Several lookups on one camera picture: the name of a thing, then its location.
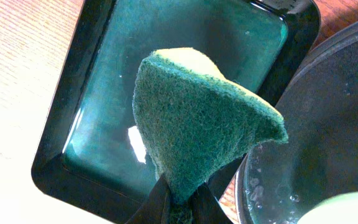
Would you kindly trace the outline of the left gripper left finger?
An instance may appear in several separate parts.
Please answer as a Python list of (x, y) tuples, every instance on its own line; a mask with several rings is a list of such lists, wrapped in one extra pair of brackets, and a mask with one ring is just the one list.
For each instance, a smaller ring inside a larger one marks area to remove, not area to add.
[(126, 224), (167, 224), (170, 217), (170, 189), (162, 174), (149, 194)]

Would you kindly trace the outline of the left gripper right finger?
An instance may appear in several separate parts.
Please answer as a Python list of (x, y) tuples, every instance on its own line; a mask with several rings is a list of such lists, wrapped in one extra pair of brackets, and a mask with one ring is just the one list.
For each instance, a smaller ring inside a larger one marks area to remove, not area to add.
[(191, 196), (191, 211), (194, 224), (232, 224), (206, 183)]

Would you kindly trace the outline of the green yellow sponge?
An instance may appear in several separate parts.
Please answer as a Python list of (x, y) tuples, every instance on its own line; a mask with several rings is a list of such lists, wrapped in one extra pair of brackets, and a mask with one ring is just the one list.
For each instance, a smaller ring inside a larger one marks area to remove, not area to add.
[(270, 103), (189, 47), (141, 61), (132, 110), (156, 177), (163, 174), (170, 189), (169, 223), (193, 223), (191, 196), (216, 171), (259, 144), (288, 141)]

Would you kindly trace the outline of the mint green plate with stain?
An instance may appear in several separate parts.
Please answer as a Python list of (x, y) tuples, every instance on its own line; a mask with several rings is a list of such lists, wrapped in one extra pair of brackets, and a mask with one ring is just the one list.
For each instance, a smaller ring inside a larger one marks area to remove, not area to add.
[(297, 224), (358, 224), (358, 192), (322, 201), (304, 214)]

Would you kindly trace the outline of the round black tray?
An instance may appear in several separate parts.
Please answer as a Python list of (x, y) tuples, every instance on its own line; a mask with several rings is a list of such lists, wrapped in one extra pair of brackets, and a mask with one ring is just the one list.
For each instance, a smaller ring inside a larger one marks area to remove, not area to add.
[(276, 109), (288, 142), (259, 145), (241, 164), (241, 223), (296, 223), (323, 200), (358, 192), (358, 22), (305, 57)]

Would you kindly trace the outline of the black rectangular water tray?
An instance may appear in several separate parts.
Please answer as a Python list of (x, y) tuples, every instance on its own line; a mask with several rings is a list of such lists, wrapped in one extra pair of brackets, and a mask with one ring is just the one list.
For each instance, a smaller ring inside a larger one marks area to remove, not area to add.
[(43, 193), (125, 223), (155, 185), (132, 148), (132, 96), (143, 58), (192, 47), (223, 75), (277, 103), (317, 38), (312, 0), (86, 1), (32, 165)]

